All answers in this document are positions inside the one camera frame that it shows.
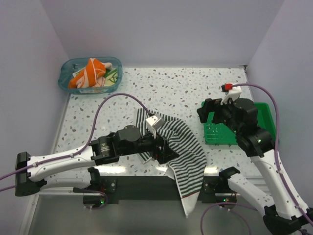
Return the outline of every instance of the orange and white object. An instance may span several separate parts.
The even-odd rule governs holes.
[[[106,69],[111,69],[111,63],[101,63],[96,58],[90,58],[88,64],[73,79],[70,80],[68,88],[93,87],[103,82]]]
[[[97,78],[96,85],[94,85],[93,87],[104,87],[105,83],[106,83],[105,77],[101,76],[101,77]]]

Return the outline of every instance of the red connector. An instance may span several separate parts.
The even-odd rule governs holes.
[[[233,89],[233,84],[231,83],[226,83],[225,85],[222,85],[222,91],[223,92],[228,92],[229,90]]]

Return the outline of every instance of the black clamp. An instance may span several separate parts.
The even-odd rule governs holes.
[[[26,167],[30,157],[30,154],[27,152],[19,153],[16,158],[15,170]],[[44,179],[33,182],[29,179],[30,176],[27,169],[15,174],[15,196],[23,197],[33,195],[39,192],[42,186],[47,184],[47,181]]]
[[[299,218],[293,216],[291,219],[284,219],[280,217],[276,211],[275,205],[271,207],[264,207],[264,211],[264,224],[273,235],[292,234],[301,229],[303,225],[306,225],[308,223],[304,216],[301,216]],[[307,216],[311,220],[313,219],[312,208],[307,209]]]
[[[215,105],[219,104],[222,99],[206,99],[201,108],[197,109],[197,113],[201,123],[206,123],[210,112],[215,111]]]
[[[223,185],[228,186],[228,179],[231,178],[232,175],[235,175],[235,174],[240,174],[240,170],[238,170],[237,168],[235,167],[229,167],[225,170],[222,170],[220,173],[219,173],[219,177],[220,177],[220,181],[222,182]]]
[[[88,168],[90,173],[90,186],[84,189],[74,188],[73,192],[103,191],[105,193],[115,193],[117,180],[114,177],[100,176],[99,170],[93,167]]]
[[[91,160],[93,160],[96,165],[118,162],[119,156],[116,155],[113,146],[114,134],[115,133],[112,132],[107,136],[102,136],[97,140],[91,141],[90,145],[92,151],[95,153],[94,156],[91,157]]]

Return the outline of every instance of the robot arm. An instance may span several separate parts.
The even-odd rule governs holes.
[[[28,196],[44,188],[89,187],[93,183],[96,184],[93,180],[96,177],[93,176],[99,174],[92,167],[115,163],[119,161],[120,156],[150,152],[151,156],[158,160],[160,164],[176,158],[177,154],[157,134],[157,129],[164,124],[161,117],[152,116],[147,118],[146,122],[150,133],[144,136],[141,135],[137,127],[129,125],[116,133],[110,133],[91,141],[88,147],[77,155],[71,155],[71,153],[79,151],[83,146],[44,156],[30,156],[27,152],[18,154],[16,170],[25,166],[31,166],[31,168],[16,174],[15,195]],[[71,156],[65,159],[53,160],[64,155]],[[81,167],[90,168],[88,172],[83,170],[69,172],[67,177],[62,175],[64,171]]]
[[[271,196],[250,184],[238,170],[225,174],[224,171],[229,170],[226,169],[220,172],[220,178],[259,211],[265,225],[273,234],[290,234],[307,224],[299,207],[310,219],[313,218],[313,210],[302,200],[284,172],[287,184],[300,204],[299,207],[287,192],[279,175],[281,172],[278,172],[275,165],[274,140],[267,130],[258,126],[258,109],[253,101],[239,98],[240,87],[228,90],[226,86],[222,86],[222,91],[226,92],[224,99],[206,99],[203,107],[197,110],[200,121],[207,122],[208,114],[214,112],[212,123],[223,123],[236,135],[238,146],[259,169]],[[285,171],[280,158],[279,163],[282,171]]]

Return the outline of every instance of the cable tie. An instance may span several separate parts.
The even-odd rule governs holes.
[[[37,167],[39,164],[38,164],[38,162],[34,162],[32,165],[33,165],[33,167]]]

